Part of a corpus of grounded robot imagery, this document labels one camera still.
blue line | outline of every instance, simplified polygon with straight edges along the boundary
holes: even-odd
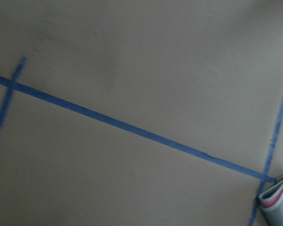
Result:
[[[4,120],[6,118],[7,112],[8,112],[8,107],[9,104],[11,102],[11,99],[13,97],[13,93],[14,93],[14,89],[17,85],[17,80],[20,77],[21,71],[24,67],[25,64],[25,58],[23,57],[19,63],[19,65],[17,66],[14,74],[12,75],[12,81],[9,82],[9,84],[7,85],[7,91],[5,93],[5,97],[3,99],[3,102],[1,104],[1,108],[0,108],[0,129],[3,126]]]
[[[259,189],[257,191],[257,196],[259,196],[264,190],[264,185],[265,185],[266,178],[267,178],[267,175],[268,175],[268,172],[269,172],[269,169],[270,169],[270,164],[272,162],[273,155],[274,155],[274,152],[275,152],[275,146],[277,144],[277,140],[278,140],[282,121],[283,121],[283,97],[282,97],[282,102],[281,102],[280,110],[279,110],[279,113],[278,113],[277,121],[276,121],[276,124],[275,124],[275,129],[274,129],[274,133],[273,133],[273,137],[272,137],[272,143],[269,146],[266,163],[265,163],[265,167],[264,167],[264,170],[263,170],[263,177],[261,178]],[[253,225],[255,218],[256,218],[258,207],[259,207],[259,202],[258,202],[258,198],[256,198],[248,226]]]
[[[3,77],[0,77],[0,84],[4,85],[4,86],[9,86],[10,85],[10,80],[5,79]],[[68,102],[66,100],[60,99],[58,97],[54,97],[52,95],[49,95],[47,93],[38,91],[38,90],[33,89],[31,87],[28,87],[28,86],[25,86],[25,85],[22,85],[22,84],[18,83],[16,85],[16,87],[15,87],[15,90],[20,91],[22,93],[26,93],[26,94],[31,95],[33,97],[36,97],[38,99],[45,100],[45,101],[47,101],[49,103],[58,105],[60,107],[66,108],[66,109],[69,109],[69,110],[77,112],[79,114],[88,116],[90,118],[102,121],[104,123],[107,123],[109,125],[118,127],[120,129],[124,129],[124,130],[132,132],[132,133],[134,133],[136,135],[145,137],[147,139],[156,141],[158,143],[167,145],[169,147],[178,149],[180,151],[186,152],[188,154],[194,155],[194,156],[202,158],[204,160],[207,160],[207,161],[216,163],[218,165],[227,167],[227,168],[235,170],[237,172],[249,175],[251,177],[261,179],[262,176],[263,176],[261,173],[256,172],[254,170],[248,169],[246,167],[237,165],[235,163],[232,163],[232,162],[220,159],[220,158],[216,158],[216,157],[210,156],[210,155],[208,155],[208,154],[206,154],[204,152],[201,152],[199,150],[196,150],[194,148],[188,147],[186,145],[180,144],[178,142],[175,142],[173,140],[167,139],[167,138],[162,137],[160,135],[157,135],[157,134],[148,132],[146,130],[140,129],[138,127],[135,127],[133,125],[130,125],[130,124],[122,122],[122,121],[119,121],[117,119],[110,118],[110,117],[108,117],[106,115],[100,114],[98,112],[95,112],[93,110],[89,110],[87,108],[84,108],[82,106],[79,106],[79,105],[76,105],[76,104],[73,104],[73,103],[70,103],[70,102]],[[275,183],[276,179],[271,178],[271,177],[267,177],[267,181],[270,182],[270,183]]]

gray floor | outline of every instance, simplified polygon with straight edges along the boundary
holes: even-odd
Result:
[[[263,170],[283,1],[0,1],[0,76],[23,55],[22,84]],[[0,135],[0,226],[245,226],[258,183],[18,92]]]

painter's tape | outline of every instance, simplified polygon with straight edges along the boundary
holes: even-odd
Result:
[[[280,110],[279,110],[279,113],[278,113],[278,116],[277,116],[277,121],[276,121],[275,128],[274,128],[272,143],[269,146],[268,155],[267,155],[267,158],[266,158],[266,163],[265,163],[264,170],[263,170],[263,177],[261,178],[259,189],[257,191],[257,196],[259,196],[263,192],[265,182],[268,181],[267,175],[268,175],[268,172],[269,172],[269,169],[270,169],[270,164],[272,162],[273,155],[274,155],[274,152],[275,152],[275,146],[277,144],[277,140],[278,140],[278,137],[279,137],[279,132],[280,132],[282,121],[283,121],[283,97],[282,97]],[[252,209],[252,213],[251,213],[251,216],[250,216],[248,226],[253,225],[255,218],[256,218],[258,207],[259,207],[259,202],[258,202],[258,198],[257,198],[255,200],[255,203],[254,203],[254,206],[253,206],[253,209]]]
[[[9,81],[9,83],[6,85],[8,89],[5,93],[3,102],[2,102],[1,107],[0,107],[0,129],[2,128],[4,120],[6,118],[6,115],[7,115],[7,112],[8,112],[8,107],[9,107],[9,104],[10,104],[11,99],[13,97],[13,92],[14,92],[14,89],[17,85],[17,80],[20,77],[20,74],[21,74],[21,71],[24,67],[24,64],[25,64],[25,58],[23,57],[21,59],[19,65],[17,66],[15,72],[12,75],[12,80]]]
[[[0,77],[0,84],[1,85],[9,86],[10,83],[11,83],[10,80],[5,79],[3,77]],[[202,158],[204,160],[207,160],[207,161],[216,163],[218,165],[227,167],[227,168],[235,170],[237,172],[249,175],[251,177],[261,179],[262,176],[263,176],[261,173],[256,172],[254,170],[248,169],[246,167],[237,165],[235,163],[232,163],[232,162],[220,159],[220,158],[216,158],[216,157],[210,156],[210,155],[208,155],[208,154],[206,154],[204,152],[201,152],[201,151],[196,150],[194,148],[191,148],[189,146],[180,144],[180,143],[178,143],[176,141],[173,141],[173,140],[167,139],[165,137],[162,137],[160,135],[148,132],[148,131],[146,131],[144,129],[135,127],[133,125],[130,125],[130,124],[122,122],[122,121],[119,121],[117,119],[113,119],[113,118],[111,118],[109,116],[103,115],[101,113],[95,112],[93,110],[84,108],[84,107],[76,105],[76,104],[73,104],[71,102],[68,102],[66,100],[60,99],[58,97],[54,97],[54,96],[52,96],[50,94],[38,91],[38,90],[33,89],[31,87],[28,87],[28,86],[25,86],[25,85],[22,85],[22,84],[18,83],[16,85],[16,87],[15,87],[15,90],[20,91],[22,93],[26,93],[26,94],[31,95],[33,97],[36,97],[38,99],[45,100],[45,101],[47,101],[49,103],[58,105],[60,107],[69,109],[71,111],[80,113],[80,114],[88,116],[90,118],[102,121],[104,123],[107,123],[109,125],[118,127],[120,129],[124,129],[124,130],[129,131],[131,133],[134,133],[136,135],[148,138],[150,140],[153,140],[153,141],[156,141],[158,143],[161,143],[161,144],[167,145],[169,147],[175,148],[177,150],[186,152],[188,154],[194,155],[194,156]],[[271,178],[271,177],[267,177],[267,181],[270,182],[270,183],[276,183],[276,179]]]

concrete floor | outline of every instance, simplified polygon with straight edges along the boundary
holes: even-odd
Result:
[[[283,0],[0,0],[0,76],[21,56],[22,84],[263,171]],[[0,134],[0,226],[245,226],[258,184],[19,92]]]

gray cloth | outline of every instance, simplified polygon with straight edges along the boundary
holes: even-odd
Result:
[[[259,196],[259,200],[261,210],[270,226],[283,226],[283,180],[263,192]]]

